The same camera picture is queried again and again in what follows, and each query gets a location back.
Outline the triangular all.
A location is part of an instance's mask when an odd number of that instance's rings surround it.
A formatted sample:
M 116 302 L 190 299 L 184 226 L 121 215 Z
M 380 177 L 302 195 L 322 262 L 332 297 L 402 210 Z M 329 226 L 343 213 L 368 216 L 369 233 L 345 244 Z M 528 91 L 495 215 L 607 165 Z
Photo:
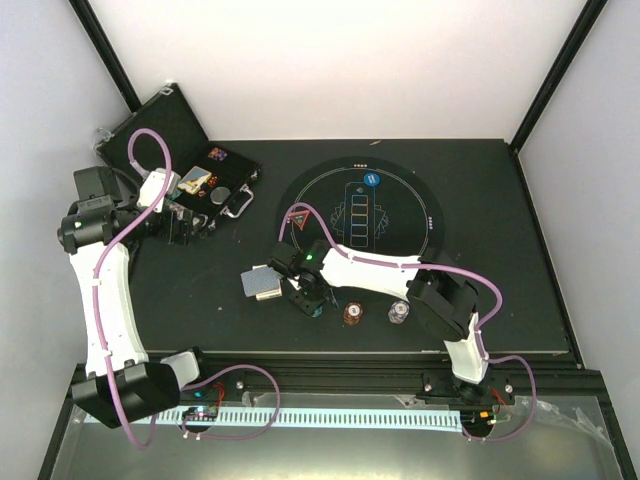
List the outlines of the triangular all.
M 303 231 L 311 212 L 308 209 L 293 211 L 288 215 L 290 223 L 297 227 L 300 231 Z

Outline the blue round button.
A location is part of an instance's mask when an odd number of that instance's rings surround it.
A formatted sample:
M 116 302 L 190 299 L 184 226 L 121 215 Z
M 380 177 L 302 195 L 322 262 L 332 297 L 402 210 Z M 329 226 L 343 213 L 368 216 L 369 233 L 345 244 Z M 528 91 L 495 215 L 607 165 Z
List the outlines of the blue round button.
M 374 188 L 380 184 L 380 176 L 375 172 L 367 172 L 363 177 L 366 186 Z

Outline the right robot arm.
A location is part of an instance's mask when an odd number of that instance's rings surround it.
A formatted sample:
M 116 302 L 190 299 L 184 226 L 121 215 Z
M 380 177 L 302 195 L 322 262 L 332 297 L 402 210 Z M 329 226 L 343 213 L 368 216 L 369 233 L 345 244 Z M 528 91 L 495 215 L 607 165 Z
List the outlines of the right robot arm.
M 328 301 L 335 288 L 406 302 L 409 314 L 444 343 L 457 396 L 478 403 L 491 390 L 489 358 L 478 331 L 478 292 L 459 268 L 434 263 L 438 257 L 385 256 L 326 240 L 315 241 L 308 250 L 279 242 L 268 266 L 294 283 L 290 300 L 307 315 Z

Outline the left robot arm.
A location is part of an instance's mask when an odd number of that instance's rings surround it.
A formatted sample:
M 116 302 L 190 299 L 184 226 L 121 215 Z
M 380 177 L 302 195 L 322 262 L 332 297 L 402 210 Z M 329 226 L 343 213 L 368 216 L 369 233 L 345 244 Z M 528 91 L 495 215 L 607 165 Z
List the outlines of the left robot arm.
M 78 199 L 62 219 L 58 241 L 80 287 L 87 334 L 85 380 L 72 387 L 75 404 L 109 428 L 176 407 L 214 388 L 213 372 L 192 347 L 152 362 L 137 331 L 129 289 L 130 248 L 155 227 L 153 217 L 126 204 L 115 173 L 90 167 L 74 174 Z

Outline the brown poker chip stack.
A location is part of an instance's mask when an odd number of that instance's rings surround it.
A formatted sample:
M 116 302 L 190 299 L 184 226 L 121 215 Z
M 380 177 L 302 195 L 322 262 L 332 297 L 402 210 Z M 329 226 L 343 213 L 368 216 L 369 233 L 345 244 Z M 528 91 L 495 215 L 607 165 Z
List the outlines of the brown poker chip stack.
M 343 320 L 349 326 L 357 325 L 363 315 L 362 306 L 359 303 L 348 303 L 343 312 Z

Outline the card deck in case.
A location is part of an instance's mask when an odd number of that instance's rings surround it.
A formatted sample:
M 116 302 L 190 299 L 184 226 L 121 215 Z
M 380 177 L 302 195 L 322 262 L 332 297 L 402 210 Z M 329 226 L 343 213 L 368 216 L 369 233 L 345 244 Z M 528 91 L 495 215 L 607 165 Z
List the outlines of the card deck in case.
M 199 166 L 192 167 L 187 174 L 181 179 L 177 188 L 190 195 L 197 194 L 201 187 L 209 181 L 212 173 Z

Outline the silver dealer button in case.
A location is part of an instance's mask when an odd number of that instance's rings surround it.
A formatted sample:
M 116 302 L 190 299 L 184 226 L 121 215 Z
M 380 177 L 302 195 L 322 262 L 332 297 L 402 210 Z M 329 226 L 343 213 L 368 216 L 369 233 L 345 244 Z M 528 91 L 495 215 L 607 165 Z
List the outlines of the silver dealer button in case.
M 224 186 L 216 187 L 211 190 L 210 200 L 214 205 L 222 205 L 230 196 L 231 191 Z

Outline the playing card deck box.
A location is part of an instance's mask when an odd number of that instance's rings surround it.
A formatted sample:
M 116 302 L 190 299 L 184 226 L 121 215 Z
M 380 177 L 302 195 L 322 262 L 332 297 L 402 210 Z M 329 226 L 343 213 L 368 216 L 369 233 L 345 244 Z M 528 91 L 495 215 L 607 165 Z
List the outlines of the playing card deck box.
M 241 274 L 244 295 L 254 297 L 257 301 L 274 299 L 282 296 L 282 276 L 267 265 L 254 266 Z

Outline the black poker case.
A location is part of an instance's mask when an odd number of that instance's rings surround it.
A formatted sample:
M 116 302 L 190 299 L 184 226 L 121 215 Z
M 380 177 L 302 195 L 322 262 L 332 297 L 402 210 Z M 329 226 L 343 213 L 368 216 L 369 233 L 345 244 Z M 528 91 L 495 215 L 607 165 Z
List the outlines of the black poker case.
M 172 172 L 181 179 L 194 166 L 208 170 L 218 177 L 216 187 L 227 187 L 231 194 L 222 205 L 214 205 L 210 194 L 200 198 L 177 188 L 165 198 L 166 210 L 193 210 L 205 214 L 209 221 L 198 236 L 213 232 L 222 217 L 239 218 L 255 198 L 251 184 L 257 180 L 262 165 L 208 138 L 186 97 L 176 83 L 169 83 L 158 91 L 127 120 L 98 142 L 98 156 L 109 166 L 128 174 L 141 184 L 154 170 L 165 165 L 163 151 L 156 140 L 143 134 L 133 144 L 134 132 L 148 128 L 164 140 L 171 156 Z M 219 147 L 228 153 L 223 161 L 208 158 Z

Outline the purple chips in case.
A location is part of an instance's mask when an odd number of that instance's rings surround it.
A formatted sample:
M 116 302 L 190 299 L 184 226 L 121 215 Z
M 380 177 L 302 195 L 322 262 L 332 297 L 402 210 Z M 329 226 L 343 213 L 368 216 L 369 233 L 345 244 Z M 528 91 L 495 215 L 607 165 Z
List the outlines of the purple chips in case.
M 227 156 L 228 156 L 228 153 L 219 147 L 214 147 L 208 153 L 208 158 L 216 161 L 223 161 Z

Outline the blue white poker chip stack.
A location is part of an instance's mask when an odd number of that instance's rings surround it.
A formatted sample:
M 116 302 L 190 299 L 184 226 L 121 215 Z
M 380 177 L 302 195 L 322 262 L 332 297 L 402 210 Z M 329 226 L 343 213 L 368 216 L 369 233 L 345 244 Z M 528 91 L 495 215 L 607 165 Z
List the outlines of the blue white poker chip stack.
M 409 312 L 410 306 L 407 302 L 396 301 L 388 311 L 388 319 L 393 324 L 402 324 L 408 317 Z

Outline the round black poker mat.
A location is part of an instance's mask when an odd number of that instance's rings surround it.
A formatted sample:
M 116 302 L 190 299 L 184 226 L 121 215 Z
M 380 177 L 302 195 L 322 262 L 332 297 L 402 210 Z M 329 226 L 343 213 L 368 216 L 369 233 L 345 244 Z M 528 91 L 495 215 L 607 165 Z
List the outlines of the round black poker mat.
M 374 188 L 367 172 L 380 176 Z M 288 215 L 308 209 L 303 231 Z M 389 160 L 347 156 L 324 161 L 299 175 L 280 199 L 276 213 L 284 241 L 308 250 L 329 231 L 348 249 L 389 256 L 422 256 L 445 243 L 442 208 L 427 184 L 408 168 Z

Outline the black aluminium rail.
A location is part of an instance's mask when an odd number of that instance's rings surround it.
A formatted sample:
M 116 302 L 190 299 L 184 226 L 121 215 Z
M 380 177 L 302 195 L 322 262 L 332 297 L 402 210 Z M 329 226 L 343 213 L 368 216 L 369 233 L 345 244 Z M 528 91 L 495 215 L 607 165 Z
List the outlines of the black aluminium rail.
M 444 392 L 452 388 L 450 361 L 430 353 L 206 352 L 213 370 L 251 364 L 268 371 L 284 393 Z

